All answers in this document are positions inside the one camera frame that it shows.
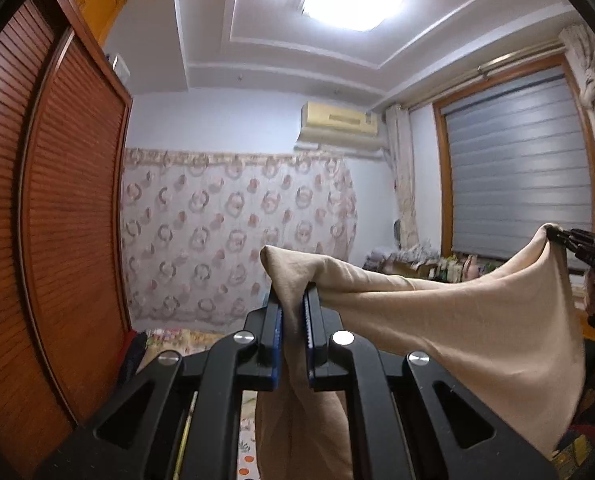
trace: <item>white ceiling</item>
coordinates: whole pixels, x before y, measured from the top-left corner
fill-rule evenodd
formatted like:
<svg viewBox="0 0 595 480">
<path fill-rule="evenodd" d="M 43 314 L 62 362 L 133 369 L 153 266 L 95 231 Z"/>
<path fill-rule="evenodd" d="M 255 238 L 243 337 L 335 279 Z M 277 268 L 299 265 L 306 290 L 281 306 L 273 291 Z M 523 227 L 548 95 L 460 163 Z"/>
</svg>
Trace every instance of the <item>white ceiling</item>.
<svg viewBox="0 0 595 480">
<path fill-rule="evenodd" d="M 128 0 L 104 48 L 125 58 L 134 93 L 253 88 L 379 108 L 579 20 L 566 0 L 404 0 L 355 32 L 301 1 Z"/>
</svg>

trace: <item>patterned bedsheet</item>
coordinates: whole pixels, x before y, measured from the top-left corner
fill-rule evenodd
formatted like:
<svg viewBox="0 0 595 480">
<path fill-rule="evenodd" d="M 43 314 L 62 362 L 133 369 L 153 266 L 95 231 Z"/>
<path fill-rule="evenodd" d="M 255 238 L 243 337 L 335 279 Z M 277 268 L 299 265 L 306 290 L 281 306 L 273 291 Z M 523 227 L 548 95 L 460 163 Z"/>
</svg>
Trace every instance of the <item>patterned bedsheet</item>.
<svg viewBox="0 0 595 480">
<path fill-rule="evenodd" d="M 139 370 L 144 368 L 164 350 L 176 350 L 182 355 L 203 352 L 222 338 L 222 334 L 194 332 L 193 330 L 148 330 L 146 354 Z M 255 402 L 256 392 L 244 392 L 242 396 L 242 416 L 240 418 L 240 443 L 237 458 L 238 480 L 260 480 L 255 455 Z"/>
</svg>

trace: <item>wardrobe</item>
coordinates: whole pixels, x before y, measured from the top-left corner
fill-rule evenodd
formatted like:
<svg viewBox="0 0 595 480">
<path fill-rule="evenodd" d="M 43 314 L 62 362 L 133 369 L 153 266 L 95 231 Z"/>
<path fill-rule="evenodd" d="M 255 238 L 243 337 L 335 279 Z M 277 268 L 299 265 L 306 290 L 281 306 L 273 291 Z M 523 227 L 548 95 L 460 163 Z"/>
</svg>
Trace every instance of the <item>wardrobe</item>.
<svg viewBox="0 0 595 480">
<path fill-rule="evenodd" d="M 0 31 L 0 453 L 22 478 L 114 389 L 131 103 L 73 0 Z"/>
</svg>

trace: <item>curtain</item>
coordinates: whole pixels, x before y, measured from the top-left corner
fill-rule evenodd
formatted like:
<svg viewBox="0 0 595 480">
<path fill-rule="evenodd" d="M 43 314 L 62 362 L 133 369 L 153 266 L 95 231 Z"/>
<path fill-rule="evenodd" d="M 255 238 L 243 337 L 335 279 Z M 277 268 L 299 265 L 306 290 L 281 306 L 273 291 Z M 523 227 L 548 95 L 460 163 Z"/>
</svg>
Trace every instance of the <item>curtain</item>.
<svg viewBox="0 0 595 480">
<path fill-rule="evenodd" d="M 400 212 L 400 245 L 410 248 L 419 242 L 415 220 L 415 172 L 413 132 L 409 111 L 400 105 L 386 109 L 387 161 L 395 179 L 395 196 Z"/>
<path fill-rule="evenodd" d="M 595 122 L 595 34 L 584 25 L 570 25 L 560 32 L 560 40 L 584 72 L 580 101 Z"/>
<path fill-rule="evenodd" d="M 348 259 L 356 195 L 340 158 L 130 149 L 124 168 L 124 284 L 140 328 L 238 330 L 270 286 L 266 244 Z"/>
</svg>

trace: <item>beige cloth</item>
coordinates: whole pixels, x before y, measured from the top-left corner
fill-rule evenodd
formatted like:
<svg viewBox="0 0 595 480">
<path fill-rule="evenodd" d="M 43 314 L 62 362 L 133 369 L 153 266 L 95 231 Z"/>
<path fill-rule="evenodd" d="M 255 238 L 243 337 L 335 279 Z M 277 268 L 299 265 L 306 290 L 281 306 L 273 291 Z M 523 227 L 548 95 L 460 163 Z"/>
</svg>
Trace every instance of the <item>beige cloth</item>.
<svg viewBox="0 0 595 480">
<path fill-rule="evenodd" d="M 263 480 L 353 478 L 343 397 L 308 388 L 300 307 L 311 281 L 345 329 L 394 354 L 428 352 L 546 456 L 566 430 L 583 385 L 582 336 L 564 250 L 543 227 L 495 272 L 452 285 L 269 246 L 261 256 L 284 308 L 279 388 L 260 393 L 256 410 Z"/>
</svg>

